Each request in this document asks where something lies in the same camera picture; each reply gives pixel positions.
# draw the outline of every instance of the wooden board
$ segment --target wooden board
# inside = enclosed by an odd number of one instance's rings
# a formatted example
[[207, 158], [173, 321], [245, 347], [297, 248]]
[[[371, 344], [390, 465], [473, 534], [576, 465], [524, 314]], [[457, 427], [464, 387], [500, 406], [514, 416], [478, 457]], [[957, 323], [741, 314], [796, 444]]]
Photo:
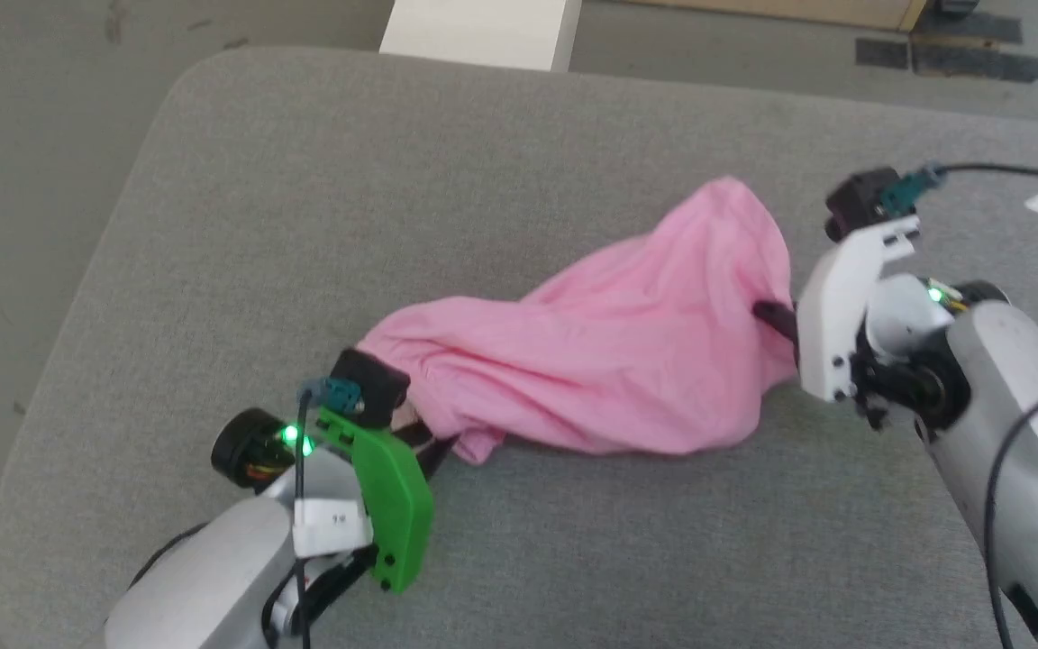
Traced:
[[927, 0], [631, 0], [712, 11], [911, 31]]

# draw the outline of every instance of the teal connector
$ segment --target teal connector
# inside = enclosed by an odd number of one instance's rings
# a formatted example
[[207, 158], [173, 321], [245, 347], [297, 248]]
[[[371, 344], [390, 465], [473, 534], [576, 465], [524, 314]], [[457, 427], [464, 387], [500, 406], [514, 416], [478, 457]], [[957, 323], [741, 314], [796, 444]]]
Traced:
[[944, 185], [945, 175], [936, 165], [927, 165], [895, 182], [880, 194], [878, 205], [889, 218], [902, 218], [916, 213], [916, 201], [928, 190]]
[[361, 411], [363, 407], [362, 394], [358, 383], [346, 379], [321, 377], [304, 381], [299, 387], [299, 399], [305, 393], [310, 394], [309, 407], [326, 407], [340, 414], [351, 414]]

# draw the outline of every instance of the gray floor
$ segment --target gray floor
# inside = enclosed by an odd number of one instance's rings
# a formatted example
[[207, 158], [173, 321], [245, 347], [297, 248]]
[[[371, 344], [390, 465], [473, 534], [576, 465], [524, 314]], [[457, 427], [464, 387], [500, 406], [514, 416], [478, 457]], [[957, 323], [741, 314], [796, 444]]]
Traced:
[[[1026, 50], [1038, 54], [1031, 3], [984, 5], [1023, 17]], [[391, 0], [0, 0], [0, 469], [170, 83], [244, 39], [378, 49], [390, 9]], [[589, 1], [572, 69], [1038, 119], [1038, 83], [856, 69], [857, 34]], [[194, 467], [206, 463], [194, 459]]]

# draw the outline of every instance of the gray fabric surface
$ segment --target gray fabric surface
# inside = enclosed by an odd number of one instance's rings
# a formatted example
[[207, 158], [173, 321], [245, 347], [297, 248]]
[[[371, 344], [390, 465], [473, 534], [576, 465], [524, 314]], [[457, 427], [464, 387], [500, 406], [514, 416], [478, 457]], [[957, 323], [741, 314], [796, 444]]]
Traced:
[[[5, 469], [1, 636], [82, 642], [158, 545], [243, 496], [208, 465], [222, 423], [292, 412], [293, 386], [388, 312], [519, 297], [720, 174], [773, 211], [798, 288], [837, 182], [927, 160], [1038, 164], [1038, 125], [372, 54], [211, 58], [161, 108]], [[902, 267], [987, 276], [1038, 317], [1035, 190], [953, 181]], [[876, 434], [792, 386], [733, 451], [510, 442], [434, 488], [420, 580], [359, 583], [319, 646], [995, 645], [910, 425]]]

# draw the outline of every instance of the black cable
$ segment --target black cable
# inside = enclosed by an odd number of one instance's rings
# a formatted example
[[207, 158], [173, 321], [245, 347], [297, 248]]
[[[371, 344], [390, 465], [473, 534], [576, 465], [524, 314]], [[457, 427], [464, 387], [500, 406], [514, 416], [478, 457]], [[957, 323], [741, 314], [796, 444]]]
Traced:
[[998, 163], [956, 163], [936, 165], [932, 169], [936, 175], [947, 175], [952, 171], [985, 171], [995, 173], [1015, 173], [1017, 175], [1034, 175], [1038, 178], [1038, 166], [1025, 166], [1018, 164], [998, 164]]
[[172, 549], [172, 547], [179, 545], [179, 543], [184, 542], [186, 541], [186, 539], [189, 539], [190, 537], [193, 537], [194, 535], [198, 534], [199, 531], [201, 531], [202, 528], [206, 526], [207, 526], [206, 522], [198, 522], [197, 525], [190, 528], [190, 530], [185, 531], [185, 533], [175, 535], [174, 538], [166, 542], [166, 545], [157, 549], [155, 551], [155, 555], [152, 555], [152, 558], [147, 559], [146, 563], [143, 564], [143, 567], [139, 568], [139, 571], [135, 572], [135, 578], [131, 579], [131, 586], [128, 586], [127, 590], [131, 591], [131, 589], [134, 588], [135, 585], [138, 584], [141, 578], [146, 576], [146, 573], [149, 570], [152, 570], [152, 568], [155, 567], [155, 564], [158, 563], [158, 560], [162, 559], [162, 556], [166, 555], [168, 551], [170, 551], [170, 549]]
[[[304, 443], [306, 430], [306, 410], [310, 407], [311, 393], [304, 390], [299, 395], [299, 416], [296, 418], [296, 507], [302, 507], [304, 498]], [[306, 615], [304, 599], [306, 597], [306, 560], [296, 558], [296, 592], [299, 599], [296, 610], [300, 612], [299, 631], [302, 633], [304, 649], [310, 649], [310, 616]]]
[[1001, 599], [1001, 588], [995, 575], [995, 489], [1001, 481], [1001, 468], [1008, 452], [1016, 442], [1020, 432], [1026, 431], [1031, 420], [1038, 414], [1038, 403], [1030, 407], [1004, 434], [1001, 449], [992, 460], [992, 469], [987, 477], [987, 492], [984, 496], [984, 570], [987, 571], [987, 594], [992, 599], [992, 615], [995, 616], [995, 631], [1001, 634], [1001, 646], [1012, 648], [1012, 633], [1008, 631], [1008, 621], [1004, 616], [1004, 600]]

